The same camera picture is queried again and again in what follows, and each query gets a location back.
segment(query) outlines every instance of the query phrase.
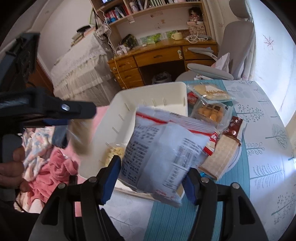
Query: finger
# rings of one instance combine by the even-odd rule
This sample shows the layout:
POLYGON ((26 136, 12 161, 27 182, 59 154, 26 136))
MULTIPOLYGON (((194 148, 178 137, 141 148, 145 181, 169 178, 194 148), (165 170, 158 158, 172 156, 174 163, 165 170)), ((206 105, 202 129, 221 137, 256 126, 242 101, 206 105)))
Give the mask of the finger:
POLYGON ((6 177, 4 175, 0 175, 0 186, 4 186, 6 188, 17 188, 22 183, 22 180, 22 176, 6 177))
POLYGON ((7 163, 0 163, 0 174, 7 177, 21 176, 24 172, 24 165, 22 162, 10 161, 7 163))
POLYGON ((25 159, 25 149, 23 146, 15 149, 13 152, 13 160, 14 161, 23 161, 25 159))
POLYGON ((22 183, 20 184, 20 190, 22 192, 28 192, 28 191, 30 191, 29 183, 25 179, 23 179, 22 180, 22 183))

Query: screw head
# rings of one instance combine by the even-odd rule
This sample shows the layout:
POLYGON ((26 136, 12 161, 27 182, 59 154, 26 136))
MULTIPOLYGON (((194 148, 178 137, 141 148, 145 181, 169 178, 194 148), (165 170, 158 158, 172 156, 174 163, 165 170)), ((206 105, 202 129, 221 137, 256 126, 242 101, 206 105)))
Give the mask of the screw head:
POLYGON ((90 183, 95 183, 97 181, 97 178, 96 177, 90 177, 89 178, 89 182, 90 183))
POLYGON ((65 186, 66 186, 65 183, 60 183, 57 187, 58 187, 59 189, 63 189, 65 186))
POLYGON ((238 183, 232 183, 232 187, 234 189, 239 189, 239 184, 238 183))
POLYGON ((67 104, 62 104, 62 109, 65 110, 65 111, 69 111, 70 106, 68 106, 67 104))
POLYGON ((209 182, 209 179, 207 177, 202 177, 200 179, 203 183, 208 183, 209 182))

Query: desk drawer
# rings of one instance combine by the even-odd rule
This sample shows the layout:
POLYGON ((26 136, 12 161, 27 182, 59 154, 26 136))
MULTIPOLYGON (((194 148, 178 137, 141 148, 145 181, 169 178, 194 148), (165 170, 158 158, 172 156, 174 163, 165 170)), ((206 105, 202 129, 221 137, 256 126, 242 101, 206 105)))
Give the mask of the desk drawer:
POLYGON ((135 55, 135 60, 139 67, 181 59, 183 59, 183 55, 180 46, 158 49, 135 55))
POLYGON ((186 60, 185 61, 186 71, 188 70, 187 64, 189 64, 189 63, 211 66, 213 63, 215 63, 215 60, 210 60, 210 59, 209 60, 186 60))
POLYGON ((131 89, 131 88, 144 86, 144 82, 142 80, 125 82, 125 84, 122 82, 119 82, 119 85, 123 90, 125 90, 126 88, 131 89))
POLYGON ((118 71, 121 72, 128 70, 128 69, 132 69, 132 68, 136 68, 136 62, 133 59, 133 57, 128 57, 128 58, 124 58, 121 60, 116 61, 116 65, 115 62, 109 63, 110 69, 113 73, 118 73, 118 71))
POLYGON ((210 56, 206 56, 204 54, 199 54, 199 53, 193 53, 190 50, 188 50, 188 48, 194 48, 194 47, 197 47, 197 48, 210 47, 211 50, 214 51, 213 54, 217 56, 217 46, 216 45, 207 45, 207 44, 183 45, 182 49, 183 49, 185 60, 187 60, 187 59, 212 59, 210 56))
POLYGON ((115 74, 116 76, 116 80, 118 81, 118 83, 127 83, 127 82, 134 82, 137 80, 142 80, 142 76, 138 70, 138 68, 135 69, 130 69, 124 72, 120 72, 120 76, 119 74, 115 74))

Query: trash bin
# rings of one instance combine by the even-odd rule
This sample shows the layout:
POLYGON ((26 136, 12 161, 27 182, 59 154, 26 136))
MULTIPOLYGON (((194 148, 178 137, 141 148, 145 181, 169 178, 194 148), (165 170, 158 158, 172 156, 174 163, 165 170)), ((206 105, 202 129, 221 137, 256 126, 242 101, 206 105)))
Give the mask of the trash bin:
POLYGON ((157 74, 152 78, 153 85, 167 83, 167 82, 172 82, 172 76, 168 72, 157 74))

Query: wooden desk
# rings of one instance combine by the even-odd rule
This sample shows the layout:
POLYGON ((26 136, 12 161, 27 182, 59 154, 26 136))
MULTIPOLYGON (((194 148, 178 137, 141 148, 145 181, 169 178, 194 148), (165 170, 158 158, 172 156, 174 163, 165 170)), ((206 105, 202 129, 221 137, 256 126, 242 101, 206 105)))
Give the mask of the wooden desk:
POLYGON ((187 70, 188 63, 210 66, 215 62, 209 56, 189 51, 189 47, 210 47, 217 55, 217 43, 213 40, 191 44, 186 40, 166 39, 146 47, 137 46, 127 54, 108 61, 108 64, 121 88, 126 89, 145 85, 143 80, 151 78, 149 75, 151 70, 144 68, 147 66, 173 61, 171 62, 171 71, 182 73, 187 70))

